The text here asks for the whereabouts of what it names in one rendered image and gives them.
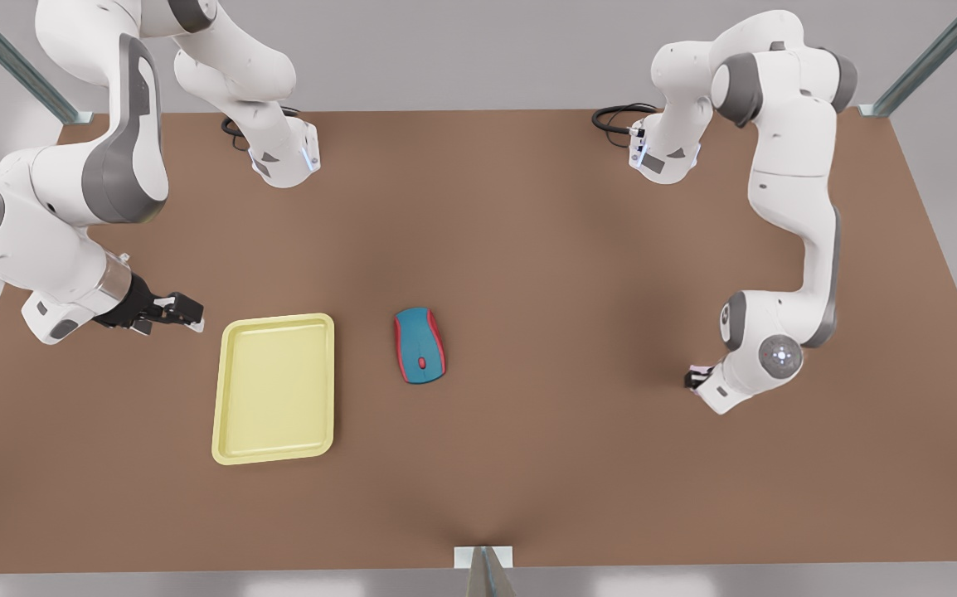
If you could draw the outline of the yellow rectangular tray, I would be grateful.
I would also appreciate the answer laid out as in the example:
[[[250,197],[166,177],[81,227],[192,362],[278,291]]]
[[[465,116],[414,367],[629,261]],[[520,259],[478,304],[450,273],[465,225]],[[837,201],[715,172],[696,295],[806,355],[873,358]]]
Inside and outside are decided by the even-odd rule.
[[[335,326],[326,313],[228,324],[211,454],[224,466],[323,456],[333,444]]]

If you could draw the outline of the silver frame post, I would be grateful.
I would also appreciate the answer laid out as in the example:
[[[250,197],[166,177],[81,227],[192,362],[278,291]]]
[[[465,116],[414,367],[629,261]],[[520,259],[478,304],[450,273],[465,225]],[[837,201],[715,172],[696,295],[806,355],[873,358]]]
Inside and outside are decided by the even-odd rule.
[[[513,568],[512,546],[456,546],[454,568],[467,568],[464,597],[517,597],[506,570]]]
[[[0,66],[64,125],[91,124],[93,114],[80,112],[44,78],[0,32]]]
[[[902,75],[884,91],[884,94],[881,94],[876,102],[861,104],[858,106],[858,112],[864,118],[886,119],[891,117],[956,50],[957,16],[915,58]]]

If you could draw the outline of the teal and red computer mouse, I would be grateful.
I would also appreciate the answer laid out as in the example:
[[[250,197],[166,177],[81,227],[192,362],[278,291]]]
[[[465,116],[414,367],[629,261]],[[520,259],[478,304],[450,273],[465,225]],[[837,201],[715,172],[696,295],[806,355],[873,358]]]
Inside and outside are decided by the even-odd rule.
[[[409,308],[394,317],[396,360],[404,381],[428,383],[447,370],[440,330],[428,308]]]

